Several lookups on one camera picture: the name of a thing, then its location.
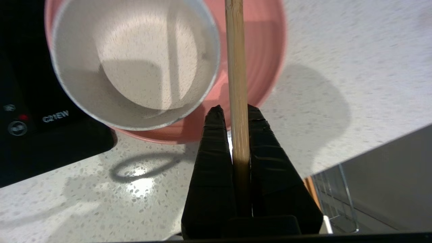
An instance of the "red indicator light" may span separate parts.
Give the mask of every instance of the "red indicator light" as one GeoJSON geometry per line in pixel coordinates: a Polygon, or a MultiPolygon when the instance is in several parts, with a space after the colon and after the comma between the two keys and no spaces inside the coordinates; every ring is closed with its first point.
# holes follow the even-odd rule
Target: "red indicator light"
{"type": "Polygon", "coordinates": [[[23,120],[23,121],[27,121],[29,119],[29,117],[25,114],[21,114],[18,116],[18,119],[23,120]]]}

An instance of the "speckled countertop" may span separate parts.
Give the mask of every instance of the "speckled countertop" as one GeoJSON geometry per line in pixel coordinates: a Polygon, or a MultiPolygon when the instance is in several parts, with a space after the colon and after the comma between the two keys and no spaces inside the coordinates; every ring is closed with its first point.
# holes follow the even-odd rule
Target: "speckled countertop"
{"type": "MultiPolygon", "coordinates": [[[[261,110],[301,176],[432,122],[432,1],[287,0],[285,8],[286,64],[261,110]]],[[[120,134],[109,152],[2,188],[0,243],[179,232],[196,149],[120,134]]]]}

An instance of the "button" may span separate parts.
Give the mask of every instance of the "button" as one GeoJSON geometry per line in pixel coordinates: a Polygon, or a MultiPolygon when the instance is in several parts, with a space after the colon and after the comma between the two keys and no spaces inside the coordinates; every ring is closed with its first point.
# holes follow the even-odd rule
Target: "button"
{"type": "Polygon", "coordinates": [[[23,136],[27,132],[27,125],[21,121],[13,121],[9,123],[7,130],[14,136],[23,136]]]}
{"type": "Polygon", "coordinates": [[[3,106],[3,110],[7,111],[7,112],[13,112],[15,110],[15,106],[12,104],[8,104],[3,106]]]}

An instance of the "black appliance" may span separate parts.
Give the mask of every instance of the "black appliance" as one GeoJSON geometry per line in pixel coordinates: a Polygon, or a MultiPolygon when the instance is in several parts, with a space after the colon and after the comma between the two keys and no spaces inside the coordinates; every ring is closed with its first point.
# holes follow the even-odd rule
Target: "black appliance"
{"type": "Polygon", "coordinates": [[[0,0],[0,187],[105,152],[112,131],[61,88],[44,0],[0,0]]]}

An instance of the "wooden stick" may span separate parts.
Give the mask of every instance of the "wooden stick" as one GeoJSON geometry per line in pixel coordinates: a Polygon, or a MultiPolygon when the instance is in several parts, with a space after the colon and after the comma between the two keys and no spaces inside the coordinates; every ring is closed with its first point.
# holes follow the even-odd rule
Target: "wooden stick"
{"type": "Polygon", "coordinates": [[[225,17],[234,187],[238,215],[247,217],[251,216],[251,176],[243,0],[225,0],[225,17]]]}

